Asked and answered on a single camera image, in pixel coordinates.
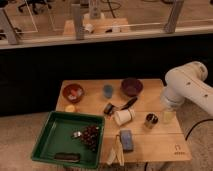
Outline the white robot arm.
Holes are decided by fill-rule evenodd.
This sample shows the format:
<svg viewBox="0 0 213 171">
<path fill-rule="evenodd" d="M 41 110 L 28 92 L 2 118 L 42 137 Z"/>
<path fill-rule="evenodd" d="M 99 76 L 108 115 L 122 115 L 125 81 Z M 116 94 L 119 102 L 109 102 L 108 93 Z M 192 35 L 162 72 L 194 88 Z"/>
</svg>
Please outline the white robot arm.
<svg viewBox="0 0 213 171">
<path fill-rule="evenodd" d="M 170 69 L 165 74 L 162 103 L 166 108 L 177 109 L 189 99 L 213 116 L 213 87 L 205 83 L 207 76 L 207 67 L 199 61 Z"/>
</svg>

